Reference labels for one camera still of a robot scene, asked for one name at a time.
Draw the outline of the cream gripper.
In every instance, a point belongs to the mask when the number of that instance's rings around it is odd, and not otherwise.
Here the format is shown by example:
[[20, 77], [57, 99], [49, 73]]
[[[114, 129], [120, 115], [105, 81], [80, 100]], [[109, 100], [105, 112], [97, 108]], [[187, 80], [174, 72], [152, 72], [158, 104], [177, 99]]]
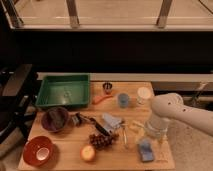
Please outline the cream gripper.
[[144, 129], [148, 136], [162, 142], [168, 131], [168, 124], [148, 120], [145, 122]]

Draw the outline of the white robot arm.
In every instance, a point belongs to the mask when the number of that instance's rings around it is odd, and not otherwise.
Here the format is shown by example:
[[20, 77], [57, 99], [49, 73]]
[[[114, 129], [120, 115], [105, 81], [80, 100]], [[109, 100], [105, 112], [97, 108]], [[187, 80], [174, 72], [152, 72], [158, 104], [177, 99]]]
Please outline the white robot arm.
[[150, 107], [151, 114], [144, 123], [144, 130], [155, 139], [161, 139], [166, 135], [171, 119], [213, 136], [213, 111], [187, 106], [177, 93], [155, 96], [150, 102]]

